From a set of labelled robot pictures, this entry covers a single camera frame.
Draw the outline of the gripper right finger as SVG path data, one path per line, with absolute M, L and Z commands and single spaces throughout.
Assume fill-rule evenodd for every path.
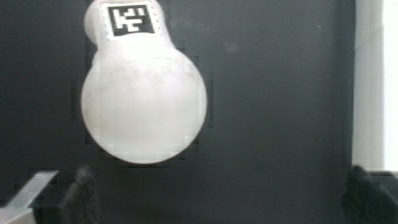
M 342 197 L 347 224 L 398 224 L 398 176 L 354 166 Z

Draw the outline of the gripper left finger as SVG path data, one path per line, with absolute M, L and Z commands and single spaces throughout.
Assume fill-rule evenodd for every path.
M 58 170 L 40 171 L 11 201 L 0 206 L 0 224 L 99 224 L 97 179 L 81 166 L 67 186 L 58 186 Z

